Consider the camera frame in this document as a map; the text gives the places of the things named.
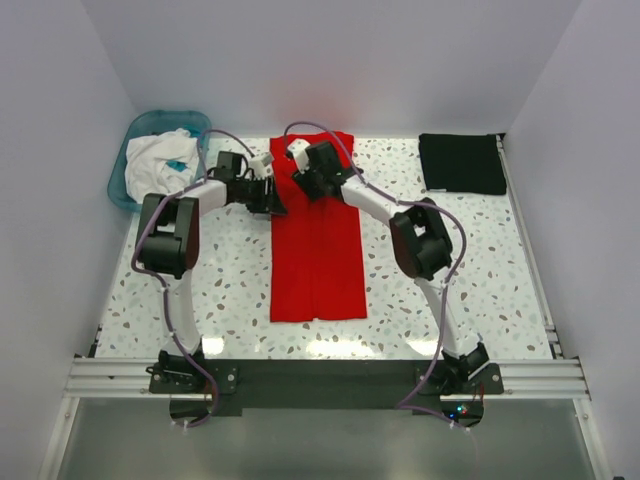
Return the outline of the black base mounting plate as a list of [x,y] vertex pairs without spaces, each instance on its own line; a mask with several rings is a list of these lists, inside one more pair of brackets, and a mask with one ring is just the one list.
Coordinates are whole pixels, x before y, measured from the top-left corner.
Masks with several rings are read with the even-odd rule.
[[417,360],[203,360],[195,369],[170,356],[147,367],[149,391],[170,398],[174,420],[248,409],[390,410],[401,400],[480,420],[480,402],[504,391],[500,368],[487,364],[467,381],[443,364],[432,374]]

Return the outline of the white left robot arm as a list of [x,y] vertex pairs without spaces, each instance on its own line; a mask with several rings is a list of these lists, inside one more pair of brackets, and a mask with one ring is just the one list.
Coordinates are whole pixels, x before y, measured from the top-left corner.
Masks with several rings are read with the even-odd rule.
[[194,359],[202,351],[192,295],[200,219],[229,204],[243,205],[260,215],[287,213],[277,192],[273,164],[269,152],[246,158],[221,151],[216,165],[193,184],[176,193],[144,197],[131,267],[160,283],[166,337],[163,356]]

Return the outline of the white crumpled t shirt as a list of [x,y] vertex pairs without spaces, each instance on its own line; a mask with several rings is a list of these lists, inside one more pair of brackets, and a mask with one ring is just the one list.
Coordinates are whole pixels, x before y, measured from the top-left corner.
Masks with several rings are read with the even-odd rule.
[[180,128],[130,139],[125,150],[124,178],[127,194],[137,204],[141,204],[147,194],[168,195],[191,185],[198,176],[195,158],[191,159],[184,172],[170,168],[167,160],[174,155],[193,151],[193,141]]

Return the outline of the aluminium front frame rail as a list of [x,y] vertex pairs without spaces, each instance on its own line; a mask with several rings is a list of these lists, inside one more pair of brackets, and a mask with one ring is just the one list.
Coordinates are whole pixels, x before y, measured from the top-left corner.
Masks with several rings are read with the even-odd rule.
[[[357,387],[398,390],[406,396],[422,379],[428,364],[418,360],[225,360],[206,362],[224,396],[251,387],[283,393]],[[76,398],[128,398],[149,395],[196,397],[208,386],[205,376],[185,361],[160,367],[154,359],[78,358],[63,393]],[[441,394],[428,384],[423,395],[498,396],[514,399],[587,399],[590,396],[577,360],[501,360],[489,363],[461,393]]]

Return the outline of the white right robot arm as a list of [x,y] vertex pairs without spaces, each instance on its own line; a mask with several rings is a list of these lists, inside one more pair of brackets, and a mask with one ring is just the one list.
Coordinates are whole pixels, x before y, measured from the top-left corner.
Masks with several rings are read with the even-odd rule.
[[429,198],[403,201],[371,184],[361,169],[342,164],[329,141],[296,141],[285,155],[294,164],[291,178],[308,199],[334,198],[386,225],[398,267],[424,294],[439,336],[434,359],[410,395],[428,384],[441,394],[463,392],[488,365],[489,356],[448,299],[461,261],[452,259],[453,243],[443,219],[461,223]]

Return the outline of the black folded t shirt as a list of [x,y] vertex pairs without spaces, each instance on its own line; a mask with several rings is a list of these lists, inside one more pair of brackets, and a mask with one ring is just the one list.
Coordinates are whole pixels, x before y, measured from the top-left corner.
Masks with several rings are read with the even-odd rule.
[[419,136],[418,148],[428,190],[506,194],[496,135],[423,133]]

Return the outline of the teal plastic laundry basket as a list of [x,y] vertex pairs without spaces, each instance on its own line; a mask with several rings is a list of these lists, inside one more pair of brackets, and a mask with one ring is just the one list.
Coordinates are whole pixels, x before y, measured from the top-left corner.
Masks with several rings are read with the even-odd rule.
[[129,126],[107,186],[111,202],[138,212],[146,194],[175,193],[203,175],[198,137],[211,127],[205,114],[152,110]]

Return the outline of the red t shirt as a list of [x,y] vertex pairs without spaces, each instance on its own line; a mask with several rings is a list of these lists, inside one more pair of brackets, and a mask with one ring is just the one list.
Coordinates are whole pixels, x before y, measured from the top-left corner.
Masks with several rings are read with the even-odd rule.
[[367,301],[359,211],[335,198],[310,201],[295,184],[295,165],[285,143],[310,144],[327,134],[275,137],[276,189],[287,214],[271,221],[272,278],[270,321],[365,319]]

